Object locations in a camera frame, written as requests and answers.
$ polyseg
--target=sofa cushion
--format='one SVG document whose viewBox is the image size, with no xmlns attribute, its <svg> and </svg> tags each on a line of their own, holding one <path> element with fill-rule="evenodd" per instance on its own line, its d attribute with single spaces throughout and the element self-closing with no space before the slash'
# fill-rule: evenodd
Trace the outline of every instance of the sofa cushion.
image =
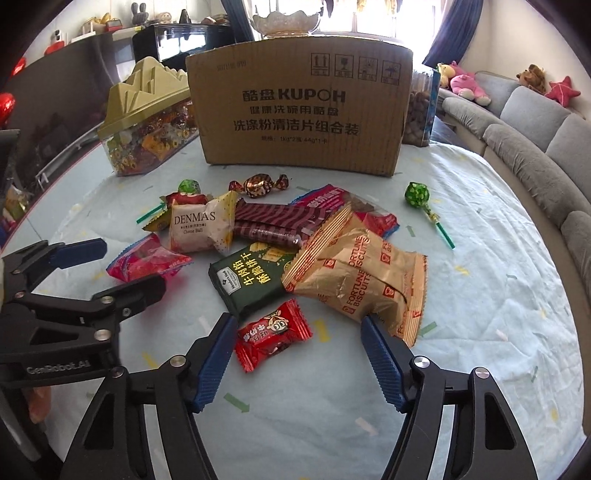
<svg viewBox="0 0 591 480">
<path fill-rule="evenodd" d="M 443 101 L 443 109 L 461 125 L 466 127 L 478 140 L 492 124 L 504 124 L 488 110 L 474 102 L 460 97 L 448 97 Z"/>
<path fill-rule="evenodd" d="M 578 115 L 569 115 L 550 142 L 546 154 L 591 202 L 591 124 Z"/>
<path fill-rule="evenodd" d="M 591 215 L 591 204 L 569 176 L 519 132 L 505 125 L 491 125 L 486 129 L 484 141 L 558 228 L 575 210 Z"/>
<path fill-rule="evenodd" d="M 501 112 L 501 120 L 524 134 L 545 152 L 569 115 L 570 112 L 557 102 L 520 86 L 507 100 Z"/>
<path fill-rule="evenodd" d="M 560 231 L 591 298 L 591 216 L 571 212 Z"/>
<path fill-rule="evenodd" d="M 507 100 L 513 90 L 519 86 L 519 82 L 489 72 L 476 72 L 475 79 L 491 98 L 490 105 L 486 107 L 487 110 L 496 116 L 501 116 Z"/>
</svg>

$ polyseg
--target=chocolate candy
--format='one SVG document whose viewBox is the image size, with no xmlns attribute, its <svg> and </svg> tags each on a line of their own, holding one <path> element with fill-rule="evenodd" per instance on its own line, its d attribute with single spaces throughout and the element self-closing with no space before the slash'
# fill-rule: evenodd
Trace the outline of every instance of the chocolate candy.
<svg viewBox="0 0 591 480">
<path fill-rule="evenodd" d="M 263 360 L 282 352 L 294 342 L 312 338 L 312 332 L 295 299 L 238 330 L 234 350 L 245 372 L 252 372 Z"/>
<path fill-rule="evenodd" d="M 279 179 L 273 183 L 273 180 L 266 173 L 259 173 L 246 179 L 244 183 L 240 184 L 236 180 L 232 180 L 228 185 L 228 190 L 234 190 L 238 193 L 246 193 L 251 198 L 264 197 L 272 189 L 285 190 L 290 185 L 287 175 L 282 174 Z"/>
</svg>

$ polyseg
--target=curtain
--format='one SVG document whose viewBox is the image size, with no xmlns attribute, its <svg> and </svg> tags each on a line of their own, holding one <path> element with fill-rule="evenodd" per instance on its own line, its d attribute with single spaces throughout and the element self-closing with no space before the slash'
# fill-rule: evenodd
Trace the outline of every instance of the curtain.
<svg viewBox="0 0 591 480">
<path fill-rule="evenodd" d="M 222 0 L 222 6 L 228 14 L 236 42 L 254 41 L 255 36 L 242 0 Z"/>
<path fill-rule="evenodd" d="M 483 0 L 454 0 L 443 19 L 431 50 L 423 60 L 436 69 L 438 63 L 459 62 L 476 31 L 482 13 Z"/>
</svg>

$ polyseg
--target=red star plush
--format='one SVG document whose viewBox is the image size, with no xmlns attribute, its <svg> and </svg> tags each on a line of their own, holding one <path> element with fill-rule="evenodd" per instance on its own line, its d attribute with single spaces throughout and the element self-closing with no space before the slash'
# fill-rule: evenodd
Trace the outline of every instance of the red star plush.
<svg viewBox="0 0 591 480">
<path fill-rule="evenodd" d="M 556 100 L 566 108 L 569 106 L 571 98 L 578 97 L 581 94 L 578 90 L 573 90 L 572 85 L 569 76 L 565 77 L 562 82 L 550 82 L 552 89 L 546 93 L 546 97 Z"/>
</svg>

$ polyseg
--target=candy container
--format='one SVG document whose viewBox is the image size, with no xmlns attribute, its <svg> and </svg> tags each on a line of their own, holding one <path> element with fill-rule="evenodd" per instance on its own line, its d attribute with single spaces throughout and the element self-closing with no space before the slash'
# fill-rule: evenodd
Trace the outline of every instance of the candy container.
<svg viewBox="0 0 591 480">
<path fill-rule="evenodd" d="M 111 87 L 98 130 L 120 176 L 155 169 L 198 134 L 187 75 L 152 57 L 140 60 L 125 82 Z"/>
<path fill-rule="evenodd" d="M 414 66 L 402 143 L 427 147 L 431 139 L 441 74 L 425 65 Z"/>
</svg>

